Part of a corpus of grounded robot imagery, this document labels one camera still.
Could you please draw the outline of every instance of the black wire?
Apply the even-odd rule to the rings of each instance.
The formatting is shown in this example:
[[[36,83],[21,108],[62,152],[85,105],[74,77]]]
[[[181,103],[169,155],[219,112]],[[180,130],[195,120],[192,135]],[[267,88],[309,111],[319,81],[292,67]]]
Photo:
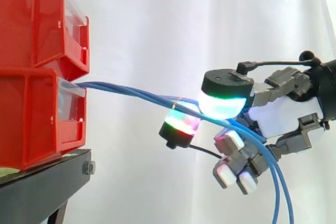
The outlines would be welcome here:
[[[278,66],[278,65],[285,65],[285,66],[313,66],[314,63],[311,60],[304,60],[304,61],[261,61],[257,62],[256,66]]]
[[[204,152],[204,153],[206,153],[206,154],[210,154],[210,155],[212,155],[212,156],[214,156],[214,157],[217,157],[217,158],[219,158],[219,159],[222,158],[222,156],[220,156],[220,155],[218,155],[218,154],[216,154],[216,153],[214,153],[214,152],[212,152],[212,151],[209,151],[209,150],[207,150],[207,149],[205,149],[205,148],[196,146],[196,145],[192,145],[192,144],[191,144],[191,145],[189,145],[189,148],[194,149],[194,150],[197,150],[197,151]]]

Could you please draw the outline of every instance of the red plastic bin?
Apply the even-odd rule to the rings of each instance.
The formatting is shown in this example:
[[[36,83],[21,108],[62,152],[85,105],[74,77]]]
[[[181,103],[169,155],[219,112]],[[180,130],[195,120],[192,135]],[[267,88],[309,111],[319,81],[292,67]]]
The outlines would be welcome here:
[[[85,89],[51,69],[0,69],[0,90],[0,167],[26,170],[85,144]]]
[[[73,0],[0,0],[0,68],[89,72],[89,20]]]

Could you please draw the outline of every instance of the black metal stand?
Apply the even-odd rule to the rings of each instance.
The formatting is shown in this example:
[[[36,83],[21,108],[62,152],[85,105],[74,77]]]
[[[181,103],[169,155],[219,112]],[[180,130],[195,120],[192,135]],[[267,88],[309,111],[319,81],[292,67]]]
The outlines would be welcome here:
[[[91,150],[0,178],[0,223],[61,224],[68,199],[90,180]]]

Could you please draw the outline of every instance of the black sensor cap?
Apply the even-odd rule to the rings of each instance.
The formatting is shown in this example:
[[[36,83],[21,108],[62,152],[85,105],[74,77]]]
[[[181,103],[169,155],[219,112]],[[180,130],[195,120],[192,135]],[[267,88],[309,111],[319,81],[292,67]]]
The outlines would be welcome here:
[[[201,90],[212,97],[221,99],[250,97],[254,81],[239,77],[234,69],[217,69],[205,73]]]
[[[166,122],[163,123],[159,135],[167,140],[166,146],[170,149],[175,149],[177,146],[182,148],[189,147],[193,135],[188,135],[182,131],[175,129],[173,126],[170,126]]]

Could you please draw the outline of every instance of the blue cable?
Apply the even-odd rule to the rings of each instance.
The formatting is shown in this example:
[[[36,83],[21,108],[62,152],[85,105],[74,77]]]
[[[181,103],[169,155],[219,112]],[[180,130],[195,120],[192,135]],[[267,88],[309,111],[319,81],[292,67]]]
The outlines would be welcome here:
[[[116,85],[116,84],[112,84],[112,83],[99,82],[99,81],[91,81],[91,82],[83,82],[83,83],[80,83],[78,85],[80,87],[85,87],[85,85],[87,85],[87,84],[90,84],[90,85],[94,84],[94,85],[98,85],[98,86],[101,86],[101,87],[107,87],[107,88],[111,89],[113,93],[117,93],[117,94],[127,94],[127,95],[134,96],[134,97],[137,96],[134,93],[125,93],[125,92],[123,92],[123,91],[120,90],[120,88],[123,88],[123,90],[125,90],[125,88],[126,88],[126,89],[129,89],[129,90],[138,92],[140,94],[146,95],[148,97],[151,97],[154,100],[157,99],[157,97],[166,98],[168,100],[172,100],[172,102],[175,102],[177,99],[179,99],[179,101],[189,102],[189,103],[192,103],[192,104],[195,104],[195,105],[198,106],[198,102],[195,101],[195,100],[193,100],[193,99],[173,97],[173,96],[168,96],[168,95],[156,95],[156,94],[153,94],[153,93],[141,90],[141,89],[130,88],[130,87],[127,87],[127,86],[121,86],[121,85]],[[247,127],[245,127],[243,125],[241,125],[240,123],[236,122],[235,120],[229,119],[229,122],[232,125],[237,126],[237,127],[241,128],[241,129],[247,131],[249,134],[251,134],[255,138],[259,139],[262,143],[266,143],[266,140],[265,140],[264,137],[258,135],[254,131],[250,130],[249,128],[247,128]]]
[[[234,126],[237,126],[239,128],[241,128],[244,131],[247,131],[248,133],[250,133],[251,135],[253,135],[255,138],[259,139],[259,141],[261,141],[263,144],[266,143],[266,139],[262,136],[260,136],[259,134],[255,133],[254,131],[250,130],[248,127],[236,122],[233,119],[228,119],[228,122]]]
[[[128,88],[128,87],[125,87],[125,86],[119,86],[119,85],[115,85],[115,84],[111,84],[111,83],[86,82],[86,83],[80,83],[80,84],[78,84],[78,86],[83,87],[83,88],[87,87],[87,88],[94,88],[94,89],[99,89],[99,90],[104,90],[104,91],[114,92],[114,93],[119,93],[119,94],[132,95],[132,96],[139,97],[141,99],[150,101],[152,103],[155,103],[157,105],[164,106],[164,107],[169,108],[169,109],[171,109],[173,104],[174,104],[174,101],[171,101],[171,100],[169,100],[165,97],[161,97],[159,95],[155,95],[155,94],[143,91],[143,90]],[[241,127],[238,127],[238,124],[231,125],[231,124],[227,124],[227,123],[222,122],[222,121],[214,120],[212,118],[207,117],[206,115],[195,112],[195,111],[193,111],[193,110],[191,110],[187,107],[184,107],[180,104],[177,104],[175,109],[177,111],[180,111],[180,112],[195,116],[197,118],[209,121],[209,122],[214,123],[216,125],[234,130],[237,133],[244,136],[245,138],[247,138],[249,141],[251,141],[252,144],[254,144],[260,150],[260,152],[263,154],[266,162],[268,163],[268,165],[270,167],[272,178],[274,180],[274,184],[275,184],[275,188],[276,188],[276,206],[275,206],[275,212],[274,212],[274,217],[273,217],[273,223],[277,222],[278,213],[279,213],[279,205],[280,205],[279,185],[278,185],[278,181],[277,181],[275,171],[278,173],[281,185],[282,185],[284,193],[285,193],[287,206],[288,206],[288,211],[289,211],[290,224],[294,223],[293,209],[292,209],[292,204],[291,204],[291,200],[290,200],[289,191],[288,191],[288,188],[287,188],[287,185],[286,185],[286,182],[285,182],[285,178],[283,177],[281,169],[280,169],[277,161],[275,160],[274,156],[260,142],[259,138],[261,136],[258,135],[258,138],[257,138],[253,134],[250,134],[249,132],[247,132],[245,129],[242,129]]]

